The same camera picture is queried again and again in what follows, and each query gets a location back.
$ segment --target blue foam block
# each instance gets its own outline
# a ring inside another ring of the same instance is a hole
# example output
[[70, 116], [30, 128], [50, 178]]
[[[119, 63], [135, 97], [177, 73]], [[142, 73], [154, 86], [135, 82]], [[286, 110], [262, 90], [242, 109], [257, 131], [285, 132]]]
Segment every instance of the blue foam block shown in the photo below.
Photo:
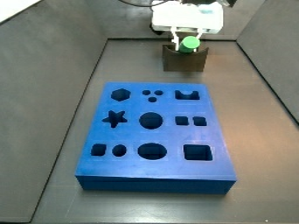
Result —
[[237, 173], [206, 86], [107, 83], [77, 178], [86, 190], [226, 194]]

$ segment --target green cylinder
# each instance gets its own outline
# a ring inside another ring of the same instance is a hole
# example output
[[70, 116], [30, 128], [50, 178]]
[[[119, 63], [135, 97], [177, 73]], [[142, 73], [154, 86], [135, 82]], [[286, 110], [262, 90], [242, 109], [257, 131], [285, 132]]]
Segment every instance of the green cylinder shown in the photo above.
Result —
[[201, 44], [202, 42], [194, 36], [189, 36], [181, 43], [179, 52], [193, 53], [194, 49], [198, 48]]

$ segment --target rounded square hole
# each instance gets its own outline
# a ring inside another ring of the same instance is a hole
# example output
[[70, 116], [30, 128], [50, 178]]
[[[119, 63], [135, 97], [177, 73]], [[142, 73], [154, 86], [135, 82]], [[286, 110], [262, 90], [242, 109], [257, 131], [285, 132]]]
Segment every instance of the rounded square hole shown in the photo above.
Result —
[[91, 149], [91, 156], [103, 157], [106, 155], [107, 146], [103, 143], [97, 143]]

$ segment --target square hole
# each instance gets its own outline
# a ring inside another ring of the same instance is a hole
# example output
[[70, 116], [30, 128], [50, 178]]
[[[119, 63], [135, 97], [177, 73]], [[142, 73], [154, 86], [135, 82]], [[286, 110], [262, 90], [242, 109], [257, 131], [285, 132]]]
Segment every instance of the square hole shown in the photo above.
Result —
[[188, 116], [177, 116], [175, 123], [177, 123], [177, 125], [190, 125], [189, 117]]
[[196, 117], [193, 118], [193, 121], [194, 121], [194, 125], [196, 125], [196, 126], [208, 126], [206, 118], [202, 117], [202, 116], [196, 116]]
[[186, 144], [183, 146], [183, 154], [186, 160], [212, 161], [212, 147], [202, 144]]

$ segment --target notched square hole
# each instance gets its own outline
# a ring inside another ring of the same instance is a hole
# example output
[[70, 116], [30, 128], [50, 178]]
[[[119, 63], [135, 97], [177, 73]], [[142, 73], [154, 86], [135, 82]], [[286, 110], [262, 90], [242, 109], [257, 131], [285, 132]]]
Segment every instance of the notched square hole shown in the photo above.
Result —
[[196, 116], [196, 117], [193, 118], [193, 121], [194, 121], [194, 125], [196, 125], [196, 126], [208, 126], [208, 120], [206, 120], [206, 118], [202, 117], [202, 116]]
[[183, 146], [183, 154], [186, 160], [212, 161], [212, 147], [202, 144], [186, 144]]

